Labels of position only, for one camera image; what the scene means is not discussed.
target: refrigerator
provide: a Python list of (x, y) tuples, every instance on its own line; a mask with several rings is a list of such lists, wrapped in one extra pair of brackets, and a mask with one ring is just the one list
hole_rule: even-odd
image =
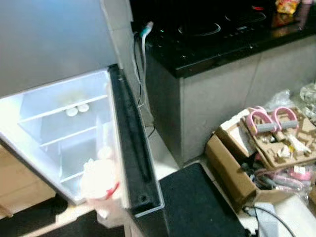
[(144, 126), (100, 1), (4, 1), (0, 31), (1, 144), (73, 204), (85, 201), (84, 164), (109, 147), (123, 208), (146, 236), (167, 236)]

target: black mat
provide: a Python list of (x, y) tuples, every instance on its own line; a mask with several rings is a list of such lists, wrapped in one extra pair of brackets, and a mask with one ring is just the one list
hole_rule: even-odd
[(55, 216), (67, 208), (67, 202), (56, 196), (0, 220), (0, 237), (16, 237), (55, 223)]
[(42, 237), (124, 237), (124, 228), (107, 229), (97, 221), (97, 213), (91, 211), (76, 221), (48, 232)]
[(170, 237), (244, 237), (232, 209), (198, 163), (160, 181)]

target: black countertop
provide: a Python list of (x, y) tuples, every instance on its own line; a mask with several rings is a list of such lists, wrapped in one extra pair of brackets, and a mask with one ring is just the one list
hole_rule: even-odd
[(316, 5), (301, 4), (293, 17), (273, 12), (262, 24), (211, 36), (186, 38), (156, 26), (146, 48), (176, 78), (186, 78), (315, 33)]

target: pink handle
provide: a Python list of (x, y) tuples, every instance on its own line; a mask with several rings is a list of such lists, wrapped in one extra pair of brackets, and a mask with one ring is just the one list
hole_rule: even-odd
[(276, 108), (276, 109), (273, 111), (273, 113), (272, 113), (272, 119), (273, 119), (273, 121), (275, 121), (275, 122), (277, 123), (277, 129), (278, 129), (278, 131), (282, 131), (281, 123), (280, 123), (280, 121), (279, 121), (278, 118), (277, 118), (277, 114), (279, 113), (279, 111), (284, 111), (284, 112), (286, 112), (286, 113), (288, 114), (288, 117), (290, 118), (290, 120), (297, 121), (296, 115), (295, 115), (295, 113), (294, 113), (291, 109), (289, 109), (289, 108), (287, 108), (287, 107), (278, 107), (278, 108)]
[[(274, 123), (272, 121), (272, 119), (267, 115), (267, 112), (265, 111), (262, 111), (262, 110), (255, 110), (255, 111), (252, 111), (248, 116), (247, 116), (247, 119), (246, 119), (246, 123), (247, 123), (247, 126), (249, 128), (249, 130), (251, 131), (251, 134), (252, 135), (257, 135), (258, 133), (258, 129), (257, 129), (257, 126), (255, 124), (255, 122), (253, 121), (253, 117), (254, 116), (258, 116), (259, 118), (262, 119), (263, 122), (265, 123)], [(274, 130), (272, 130), (272, 132), (276, 132), (277, 131), (277, 128), (275, 126)]]

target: plastic bag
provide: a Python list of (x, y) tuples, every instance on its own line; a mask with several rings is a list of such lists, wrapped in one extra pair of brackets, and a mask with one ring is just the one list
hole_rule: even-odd
[(295, 104), (290, 100), (290, 90), (283, 90), (277, 94), (275, 94), (271, 100), (265, 104), (263, 107), (267, 112), (271, 112), (277, 107), (285, 106), (285, 107), (294, 107)]

